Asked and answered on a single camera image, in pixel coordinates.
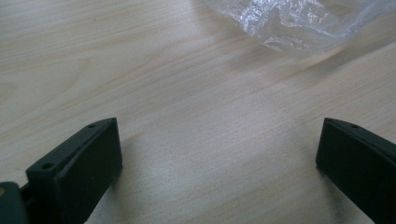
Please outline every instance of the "plastic bag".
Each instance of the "plastic bag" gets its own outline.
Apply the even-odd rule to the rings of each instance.
[[[334,48],[396,0],[205,0],[249,35],[276,50]]]

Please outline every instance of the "screw hole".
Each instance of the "screw hole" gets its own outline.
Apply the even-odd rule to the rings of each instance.
[[[43,169],[43,170],[48,170],[49,168],[51,168],[53,166],[53,164],[52,163],[46,163],[46,164],[44,164],[43,166],[41,166],[41,168]]]

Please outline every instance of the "wood grain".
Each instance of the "wood grain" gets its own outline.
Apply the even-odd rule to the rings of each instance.
[[[0,181],[117,117],[124,169],[88,223],[372,223],[315,156],[325,117],[396,142],[395,20],[308,56],[198,0],[2,1]]]

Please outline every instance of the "light wood surface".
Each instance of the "light wood surface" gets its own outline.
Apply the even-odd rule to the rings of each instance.
[[[396,142],[395,21],[302,56],[200,0],[1,1],[0,181],[117,117],[124,169],[88,223],[372,223],[315,156],[325,117]]]

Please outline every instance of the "black plastic bracket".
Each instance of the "black plastic bracket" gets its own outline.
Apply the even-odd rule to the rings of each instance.
[[[396,223],[396,145],[358,125],[325,119],[317,166],[375,223]]]
[[[0,183],[2,224],[82,224],[120,174],[116,119],[92,123],[26,170],[29,183]]]

